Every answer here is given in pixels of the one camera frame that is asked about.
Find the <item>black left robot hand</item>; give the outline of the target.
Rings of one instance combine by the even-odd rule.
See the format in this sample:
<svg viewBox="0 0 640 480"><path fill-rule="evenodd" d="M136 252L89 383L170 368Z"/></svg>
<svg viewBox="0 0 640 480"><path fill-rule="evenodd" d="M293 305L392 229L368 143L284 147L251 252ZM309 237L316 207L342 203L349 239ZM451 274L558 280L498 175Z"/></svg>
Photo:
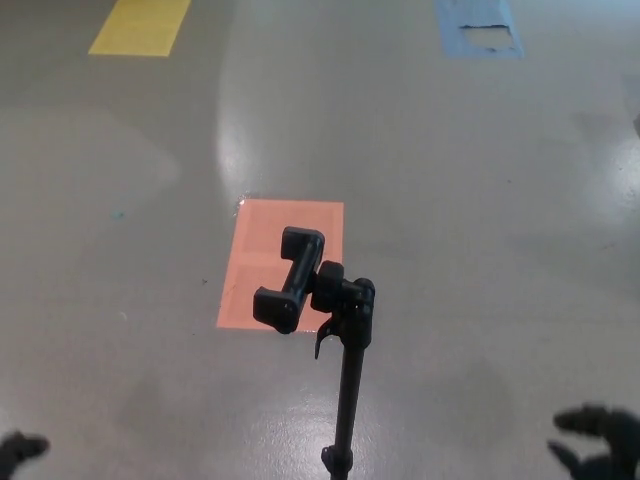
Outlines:
<svg viewBox="0 0 640 480"><path fill-rule="evenodd" d="M1 480L10 480L25 464L47 454L50 441L41 435L14 431L1 440Z"/></svg>

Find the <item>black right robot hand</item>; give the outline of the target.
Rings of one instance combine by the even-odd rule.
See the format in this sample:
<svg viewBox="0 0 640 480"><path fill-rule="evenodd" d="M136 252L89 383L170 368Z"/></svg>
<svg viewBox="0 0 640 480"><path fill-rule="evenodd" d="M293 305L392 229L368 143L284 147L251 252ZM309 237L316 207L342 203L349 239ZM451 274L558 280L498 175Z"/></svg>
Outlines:
<svg viewBox="0 0 640 480"><path fill-rule="evenodd" d="M580 457L559 441L547 448L571 479L638 479L639 417L620 408L583 404L557 412L553 424L563 433L603 440L608 452Z"/></svg>

